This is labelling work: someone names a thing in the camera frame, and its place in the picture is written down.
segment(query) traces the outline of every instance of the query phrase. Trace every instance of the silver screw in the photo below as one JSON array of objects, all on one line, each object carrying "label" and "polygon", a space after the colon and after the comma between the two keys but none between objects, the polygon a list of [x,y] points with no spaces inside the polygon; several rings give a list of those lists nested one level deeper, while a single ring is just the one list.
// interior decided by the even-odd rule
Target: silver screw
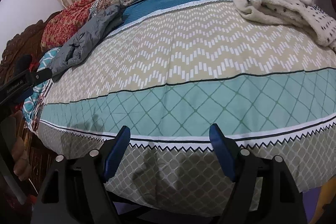
[{"label": "silver screw", "polygon": [[58,155],[58,156],[56,157],[56,161],[58,161],[58,162],[62,161],[63,159],[64,159],[64,156],[63,156],[63,155]]},{"label": "silver screw", "polygon": [[240,150],[240,153],[243,155],[243,156],[248,156],[250,154],[250,151],[247,150],[247,149],[242,149]]},{"label": "silver screw", "polygon": [[93,150],[90,151],[89,154],[90,154],[91,157],[95,157],[95,156],[97,156],[99,154],[99,151],[96,150],[96,149],[93,149]]},{"label": "silver screw", "polygon": [[275,159],[275,161],[277,161],[277,162],[282,162],[282,161],[283,161],[283,158],[282,158],[281,156],[279,156],[279,155],[276,155],[276,156],[274,157],[274,159]]}]

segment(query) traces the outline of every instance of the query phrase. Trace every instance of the wooden headboard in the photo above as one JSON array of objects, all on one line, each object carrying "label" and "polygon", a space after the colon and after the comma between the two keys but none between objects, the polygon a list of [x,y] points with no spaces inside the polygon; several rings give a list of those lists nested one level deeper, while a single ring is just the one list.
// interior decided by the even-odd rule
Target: wooden headboard
[{"label": "wooden headboard", "polygon": [[24,54],[32,54],[37,60],[41,59],[43,56],[41,39],[44,28],[59,13],[51,14],[45,22],[39,20],[36,24],[28,26],[21,34],[17,34],[7,42],[0,63],[0,86],[13,76],[15,63]]}]

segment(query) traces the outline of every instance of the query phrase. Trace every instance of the black spotted white blanket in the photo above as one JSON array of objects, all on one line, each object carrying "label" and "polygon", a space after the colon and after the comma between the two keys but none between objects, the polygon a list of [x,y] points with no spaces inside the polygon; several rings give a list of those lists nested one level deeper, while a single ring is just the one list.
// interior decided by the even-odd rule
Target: black spotted white blanket
[{"label": "black spotted white blanket", "polygon": [[293,24],[318,45],[336,50],[336,20],[312,0],[234,0],[242,17],[264,24]]}]

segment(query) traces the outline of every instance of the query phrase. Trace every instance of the gray garment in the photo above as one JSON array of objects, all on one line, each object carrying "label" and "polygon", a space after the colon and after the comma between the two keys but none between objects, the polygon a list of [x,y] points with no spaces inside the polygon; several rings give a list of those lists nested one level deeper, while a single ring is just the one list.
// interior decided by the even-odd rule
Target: gray garment
[{"label": "gray garment", "polygon": [[52,80],[58,81],[67,69],[82,63],[94,47],[123,22],[119,5],[111,5],[91,18],[61,47],[49,63]]}]

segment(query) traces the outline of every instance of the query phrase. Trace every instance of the patterned bed sheet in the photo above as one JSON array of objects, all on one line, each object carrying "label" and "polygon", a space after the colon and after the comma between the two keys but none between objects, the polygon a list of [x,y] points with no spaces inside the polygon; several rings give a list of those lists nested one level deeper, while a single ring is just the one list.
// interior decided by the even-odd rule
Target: patterned bed sheet
[{"label": "patterned bed sheet", "polygon": [[232,0],[127,9],[130,19],[50,89],[38,128],[46,146],[80,157],[127,125],[131,143],[106,189],[202,216],[220,215],[233,187],[212,151],[212,123],[256,155],[281,155],[300,191],[335,174],[331,49],[296,27],[248,22]]}]

